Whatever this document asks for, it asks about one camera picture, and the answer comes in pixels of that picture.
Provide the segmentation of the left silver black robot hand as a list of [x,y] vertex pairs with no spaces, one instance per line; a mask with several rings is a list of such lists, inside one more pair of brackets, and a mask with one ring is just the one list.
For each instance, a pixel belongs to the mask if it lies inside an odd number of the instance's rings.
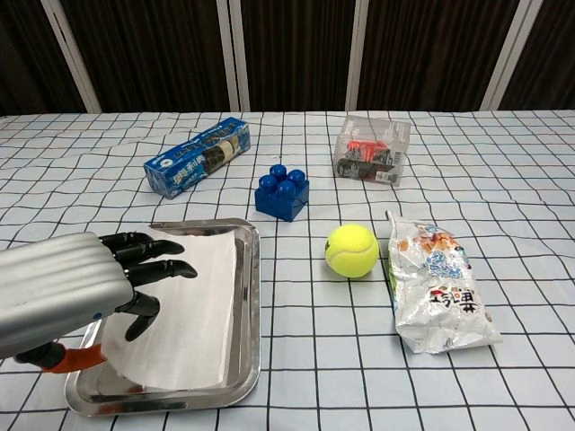
[[102,362],[100,346],[68,349],[58,338],[114,313],[135,320],[122,339],[141,336],[161,310],[138,291],[197,270],[175,257],[184,248],[147,233],[71,233],[1,252],[1,356],[63,374]]

